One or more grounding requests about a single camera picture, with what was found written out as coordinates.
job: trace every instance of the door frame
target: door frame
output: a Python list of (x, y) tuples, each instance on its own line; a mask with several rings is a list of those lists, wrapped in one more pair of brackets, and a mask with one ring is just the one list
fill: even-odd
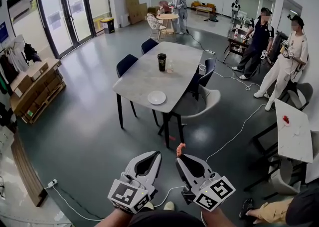
[(86, 17), (87, 17), (87, 21), (88, 21), (88, 25), (89, 25), (91, 34), (88, 37), (82, 39), (81, 41), (78, 41), (78, 38), (76, 35), (76, 28), (72, 25), (72, 20), (71, 20), (72, 15), (69, 12), (70, 6), (68, 4), (68, 0), (60, 0), (60, 1), (61, 1), (62, 9), (63, 9), (64, 19), (65, 19), (67, 29), (68, 29), (69, 35), (71, 37), (71, 43), (72, 43), (72, 46), (70, 48), (68, 48), (67, 50), (65, 50), (64, 52), (62, 52), (60, 54), (57, 51), (57, 48), (55, 46), (53, 37), (52, 37), (50, 29), (49, 29), (49, 25), (48, 25), (47, 20), (45, 18), (42, 0), (38, 1), (39, 14), (40, 14), (42, 21), (44, 23), (44, 32), (47, 36), (47, 39), (49, 41), (49, 45), (50, 45), (52, 52), (53, 52), (56, 59), (61, 59), (63, 56), (65, 56), (66, 54), (68, 54), (69, 52), (74, 50), (75, 48), (79, 47), (84, 42), (86, 42), (86, 41), (90, 40), (91, 38), (93, 38), (94, 36), (96, 36), (95, 30), (93, 29), (94, 24), (93, 24), (92, 15), (90, 12), (89, 0), (83, 0), (83, 4), (84, 4), (84, 10), (86, 12)]

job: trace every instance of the round table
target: round table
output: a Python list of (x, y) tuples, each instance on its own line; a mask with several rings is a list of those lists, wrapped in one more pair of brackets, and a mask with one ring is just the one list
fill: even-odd
[(177, 41), (172, 20), (179, 18), (179, 15), (178, 14), (161, 14), (161, 15), (158, 15), (156, 18), (160, 20), (166, 20), (167, 21), (166, 27), (168, 26), (168, 21), (170, 20), (171, 29), (167, 29), (166, 31), (168, 33), (174, 33), (175, 41)]

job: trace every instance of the small white table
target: small white table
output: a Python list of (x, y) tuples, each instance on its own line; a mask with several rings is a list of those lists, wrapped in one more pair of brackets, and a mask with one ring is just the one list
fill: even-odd
[[(300, 110), (275, 99), (278, 126), (278, 154), (298, 161), (313, 162), (313, 144), (308, 116)], [(289, 126), (283, 120), (287, 116)]]
[[(167, 55), (166, 63), (173, 60), (173, 73), (160, 72), (158, 54)], [(123, 128), (121, 96), (147, 108), (163, 113), (165, 142), (169, 147), (168, 113), (175, 107), (193, 78), (202, 56), (202, 51), (176, 43), (162, 42), (143, 55), (113, 86), (117, 93), (121, 128)], [(166, 100), (152, 105), (148, 95), (162, 91)]]

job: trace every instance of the black cup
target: black cup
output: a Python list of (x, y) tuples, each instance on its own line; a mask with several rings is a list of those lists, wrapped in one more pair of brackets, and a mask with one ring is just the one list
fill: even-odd
[(158, 54), (159, 71), (164, 72), (166, 68), (166, 54)]

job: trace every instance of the trash bin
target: trash bin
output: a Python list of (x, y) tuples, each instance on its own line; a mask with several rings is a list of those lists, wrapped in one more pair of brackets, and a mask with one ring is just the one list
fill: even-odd
[(104, 28), (104, 32), (105, 33), (112, 33), (114, 32), (114, 18), (105, 18), (103, 20), (101, 20), (102, 26)]

